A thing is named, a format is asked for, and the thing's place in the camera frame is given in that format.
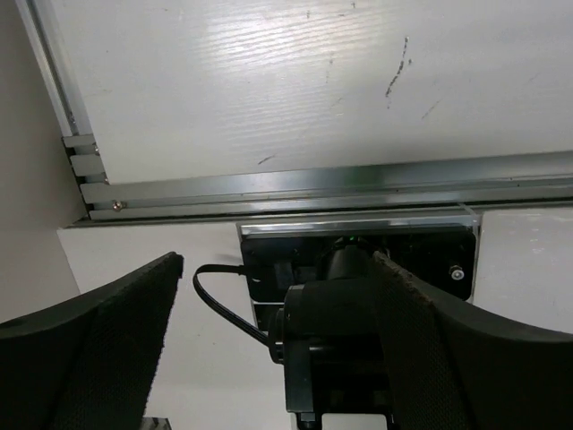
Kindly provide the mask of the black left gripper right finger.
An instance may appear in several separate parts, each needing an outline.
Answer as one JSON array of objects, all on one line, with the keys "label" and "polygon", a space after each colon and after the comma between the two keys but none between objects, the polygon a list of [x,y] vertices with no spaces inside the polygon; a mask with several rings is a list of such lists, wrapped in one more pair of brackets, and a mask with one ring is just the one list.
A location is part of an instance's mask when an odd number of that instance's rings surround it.
[{"label": "black left gripper right finger", "polygon": [[570,429],[572,336],[510,320],[376,253],[372,302],[402,429]]}]

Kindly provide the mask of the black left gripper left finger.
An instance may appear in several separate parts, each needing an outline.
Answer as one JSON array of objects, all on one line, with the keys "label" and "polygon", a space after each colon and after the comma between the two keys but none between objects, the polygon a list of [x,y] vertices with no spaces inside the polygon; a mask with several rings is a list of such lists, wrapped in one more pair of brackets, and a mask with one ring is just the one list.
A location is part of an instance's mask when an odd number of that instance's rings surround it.
[{"label": "black left gripper left finger", "polygon": [[184,259],[1,325],[3,429],[138,429]]}]

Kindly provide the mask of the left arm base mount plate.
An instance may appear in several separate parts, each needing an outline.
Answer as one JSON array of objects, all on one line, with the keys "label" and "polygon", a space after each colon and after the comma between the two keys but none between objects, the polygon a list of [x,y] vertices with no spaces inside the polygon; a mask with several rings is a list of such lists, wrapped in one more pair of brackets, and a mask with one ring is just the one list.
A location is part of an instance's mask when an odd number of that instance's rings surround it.
[{"label": "left arm base mount plate", "polygon": [[355,213],[245,221],[241,254],[257,327],[266,331],[294,285],[352,279],[376,252],[451,295],[473,295],[481,218],[452,211]]}]

